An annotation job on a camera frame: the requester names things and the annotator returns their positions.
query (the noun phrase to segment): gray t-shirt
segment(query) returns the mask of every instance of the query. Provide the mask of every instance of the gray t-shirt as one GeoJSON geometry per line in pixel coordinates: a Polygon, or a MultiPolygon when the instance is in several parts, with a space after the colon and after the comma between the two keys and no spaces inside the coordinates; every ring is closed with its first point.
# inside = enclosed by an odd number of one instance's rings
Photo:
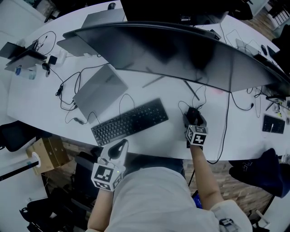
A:
{"type": "Polygon", "coordinates": [[[115,190],[106,232],[136,231],[251,232],[252,226],[232,200],[218,203],[210,211],[196,208],[183,176],[158,167],[127,175],[115,190]]]}

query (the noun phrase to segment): computer mouse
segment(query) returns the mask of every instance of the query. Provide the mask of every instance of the computer mouse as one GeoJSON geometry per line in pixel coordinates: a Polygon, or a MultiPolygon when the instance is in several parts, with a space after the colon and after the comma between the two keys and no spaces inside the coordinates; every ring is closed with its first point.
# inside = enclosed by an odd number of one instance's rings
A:
{"type": "Polygon", "coordinates": [[[267,49],[265,48],[265,46],[263,44],[261,45],[261,49],[262,49],[265,56],[268,55],[267,49]]]}
{"type": "Polygon", "coordinates": [[[115,6],[116,6],[115,2],[110,3],[108,6],[108,10],[113,10],[115,8],[115,6]]]}

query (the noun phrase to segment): marker cube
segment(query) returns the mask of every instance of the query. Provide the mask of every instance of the marker cube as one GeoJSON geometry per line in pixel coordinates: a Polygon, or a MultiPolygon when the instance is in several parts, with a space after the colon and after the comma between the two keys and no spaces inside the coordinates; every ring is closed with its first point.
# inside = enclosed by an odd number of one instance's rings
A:
{"type": "Polygon", "coordinates": [[[113,192],[122,178],[122,172],[118,168],[94,164],[91,180],[95,187],[113,192]]]}
{"type": "Polygon", "coordinates": [[[207,134],[207,127],[189,125],[186,132],[186,138],[192,145],[203,146],[207,134]]]}

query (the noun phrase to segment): curved monitor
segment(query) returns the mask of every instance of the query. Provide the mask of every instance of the curved monitor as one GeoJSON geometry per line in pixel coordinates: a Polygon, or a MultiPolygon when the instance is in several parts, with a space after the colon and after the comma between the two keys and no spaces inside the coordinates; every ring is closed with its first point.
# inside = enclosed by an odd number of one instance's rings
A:
{"type": "Polygon", "coordinates": [[[227,92],[283,79],[207,31],[179,24],[121,22],[75,33],[116,69],[176,77],[227,92]]]}

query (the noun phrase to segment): bottle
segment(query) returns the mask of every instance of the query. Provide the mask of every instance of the bottle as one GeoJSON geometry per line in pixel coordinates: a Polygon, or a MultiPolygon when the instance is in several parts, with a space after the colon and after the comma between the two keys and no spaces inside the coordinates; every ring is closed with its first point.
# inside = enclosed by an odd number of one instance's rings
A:
{"type": "Polygon", "coordinates": [[[32,69],[24,69],[21,66],[15,69],[16,76],[20,76],[29,80],[34,80],[36,77],[36,72],[32,69]]]}

